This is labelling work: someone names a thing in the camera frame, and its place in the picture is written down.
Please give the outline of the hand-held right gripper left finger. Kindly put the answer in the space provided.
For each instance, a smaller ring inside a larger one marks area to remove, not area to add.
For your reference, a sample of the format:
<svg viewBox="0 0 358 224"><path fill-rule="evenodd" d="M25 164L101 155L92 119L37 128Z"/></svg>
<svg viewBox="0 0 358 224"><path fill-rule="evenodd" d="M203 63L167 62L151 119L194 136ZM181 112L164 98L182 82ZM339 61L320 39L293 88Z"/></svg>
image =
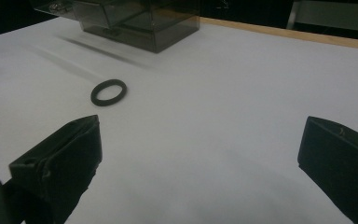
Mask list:
<svg viewBox="0 0 358 224"><path fill-rule="evenodd" d="M14 186L27 196L26 224L64 224L102 161L99 118L76 119L9 165Z"/></svg>

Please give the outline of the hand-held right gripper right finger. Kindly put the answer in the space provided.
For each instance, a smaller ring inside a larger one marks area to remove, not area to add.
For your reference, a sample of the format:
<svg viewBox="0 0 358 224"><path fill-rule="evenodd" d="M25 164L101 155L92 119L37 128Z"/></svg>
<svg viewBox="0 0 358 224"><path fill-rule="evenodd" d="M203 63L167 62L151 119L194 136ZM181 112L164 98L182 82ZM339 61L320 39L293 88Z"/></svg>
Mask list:
<svg viewBox="0 0 358 224"><path fill-rule="evenodd" d="M358 224L358 132L309 117L297 162L333 204Z"/></svg>

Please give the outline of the smoky transparent drawer box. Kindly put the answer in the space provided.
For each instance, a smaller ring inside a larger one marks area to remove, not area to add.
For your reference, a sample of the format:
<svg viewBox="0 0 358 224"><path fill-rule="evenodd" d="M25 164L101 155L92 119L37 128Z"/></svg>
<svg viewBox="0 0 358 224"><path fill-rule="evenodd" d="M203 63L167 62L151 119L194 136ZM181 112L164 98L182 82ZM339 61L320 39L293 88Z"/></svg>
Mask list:
<svg viewBox="0 0 358 224"><path fill-rule="evenodd" d="M200 28L200 0L29 0L83 31L159 53Z"/></svg>

